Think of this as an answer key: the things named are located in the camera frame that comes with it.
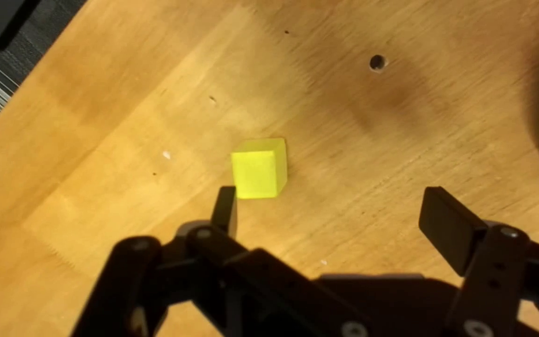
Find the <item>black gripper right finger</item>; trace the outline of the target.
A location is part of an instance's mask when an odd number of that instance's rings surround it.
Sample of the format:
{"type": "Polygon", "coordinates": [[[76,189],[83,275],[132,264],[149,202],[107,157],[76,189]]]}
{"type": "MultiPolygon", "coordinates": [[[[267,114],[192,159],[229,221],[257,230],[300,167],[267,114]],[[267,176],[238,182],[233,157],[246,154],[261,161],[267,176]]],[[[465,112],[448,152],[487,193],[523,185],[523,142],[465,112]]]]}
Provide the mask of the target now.
{"type": "Polygon", "coordinates": [[[539,337],[519,309],[539,311],[539,243],[525,230],[485,221],[444,187],[424,193],[420,230],[463,277],[446,316],[454,337],[539,337]]]}

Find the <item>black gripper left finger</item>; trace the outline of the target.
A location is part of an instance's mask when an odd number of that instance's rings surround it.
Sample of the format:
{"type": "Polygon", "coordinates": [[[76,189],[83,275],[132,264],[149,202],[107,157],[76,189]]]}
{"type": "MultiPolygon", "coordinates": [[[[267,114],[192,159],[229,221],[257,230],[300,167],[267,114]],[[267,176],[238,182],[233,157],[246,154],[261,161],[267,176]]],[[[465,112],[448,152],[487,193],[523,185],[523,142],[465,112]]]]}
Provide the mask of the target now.
{"type": "Polygon", "coordinates": [[[184,301],[223,337],[371,337],[356,307],[268,251],[240,245],[237,223],[237,189],[225,185],[212,215],[182,225],[173,242],[119,242],[72,337],[156,337],[184,301]]]}

